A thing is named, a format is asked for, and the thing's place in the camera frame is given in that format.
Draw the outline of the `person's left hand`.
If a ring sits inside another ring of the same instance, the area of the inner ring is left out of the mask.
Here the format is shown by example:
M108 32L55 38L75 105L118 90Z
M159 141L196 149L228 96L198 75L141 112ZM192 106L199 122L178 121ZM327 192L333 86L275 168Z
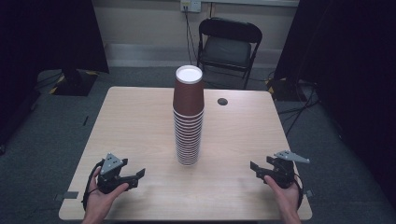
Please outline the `person's left hand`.
M99 217L105 219L113 202L128 189L124 183L108 194L104 194L97 188L96 177L100 173L100 167L96 168L88 188L89 196L84 217Z

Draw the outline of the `dark curtain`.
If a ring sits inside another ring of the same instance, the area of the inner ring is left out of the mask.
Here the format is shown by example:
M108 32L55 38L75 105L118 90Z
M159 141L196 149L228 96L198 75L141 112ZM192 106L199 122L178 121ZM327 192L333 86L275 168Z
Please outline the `dark curtain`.
M0 0L0 146L56 69L108 71L92 0Z
M396 209L396 0L299 0L275 77L316 84Z

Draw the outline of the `person's right hand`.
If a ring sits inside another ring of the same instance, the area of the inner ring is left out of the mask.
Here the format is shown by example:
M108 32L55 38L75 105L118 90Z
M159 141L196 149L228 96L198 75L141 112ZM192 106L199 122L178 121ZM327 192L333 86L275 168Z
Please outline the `person's right hand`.
M264 180L275 194L280 215L282 217L296 217L299 203L299 188L297 185L293 183L289 188L282 189L271 176L266 175Z

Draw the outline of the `black stand base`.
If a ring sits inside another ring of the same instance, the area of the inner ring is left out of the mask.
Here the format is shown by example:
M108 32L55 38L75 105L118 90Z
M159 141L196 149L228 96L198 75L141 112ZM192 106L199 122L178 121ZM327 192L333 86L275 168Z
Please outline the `black stand base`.
M267 90L272 98L279 102L306 102L307 97L298 81L282 78L269 79L266 81Z
M63 69L60 78L49 91L53 95L88 96L98 73L94 71Z

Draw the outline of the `black folding chair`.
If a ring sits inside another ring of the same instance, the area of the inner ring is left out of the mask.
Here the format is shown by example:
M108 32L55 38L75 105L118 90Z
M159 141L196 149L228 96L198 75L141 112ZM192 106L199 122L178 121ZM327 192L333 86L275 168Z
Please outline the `black folding chair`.
M205 19L199 24L197 65L243 72L245 89L261 42L262 31L250 22Z

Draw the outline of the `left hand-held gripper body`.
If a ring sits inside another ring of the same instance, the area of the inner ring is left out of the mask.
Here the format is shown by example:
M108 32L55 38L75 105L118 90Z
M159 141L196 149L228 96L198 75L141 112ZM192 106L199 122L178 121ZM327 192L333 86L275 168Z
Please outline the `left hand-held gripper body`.
M121 167L121 159L112 153L106 155L99 176L97 176L97 186L100 191L108 194L119 185Z

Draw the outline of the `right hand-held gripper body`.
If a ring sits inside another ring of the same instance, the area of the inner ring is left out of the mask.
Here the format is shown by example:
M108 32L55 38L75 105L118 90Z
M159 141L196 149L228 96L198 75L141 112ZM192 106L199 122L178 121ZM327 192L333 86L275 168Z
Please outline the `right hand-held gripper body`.
M294 152L291 152L290 150L277 152L272 158L275 159L275 164L271 164L273 169L269 170L266 175L271 176L282 189L289 188L294 182L295 162L310 162L308 158L302 157Z

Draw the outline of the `stack of brown paper cups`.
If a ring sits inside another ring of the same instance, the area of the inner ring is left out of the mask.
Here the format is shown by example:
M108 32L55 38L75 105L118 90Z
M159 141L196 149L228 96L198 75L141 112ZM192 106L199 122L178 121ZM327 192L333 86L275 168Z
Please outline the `stack of brown paper cups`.
M204 123L204 111L186 116L174 112L177 160L182 165L191 166L198 161Z

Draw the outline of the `white wall socket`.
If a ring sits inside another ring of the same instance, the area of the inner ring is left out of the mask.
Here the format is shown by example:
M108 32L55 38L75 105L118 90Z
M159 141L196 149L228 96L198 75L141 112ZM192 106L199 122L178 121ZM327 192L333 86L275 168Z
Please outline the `white wall socket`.
M180 10L182 12L200 13L202 2L200 0L180 0Z

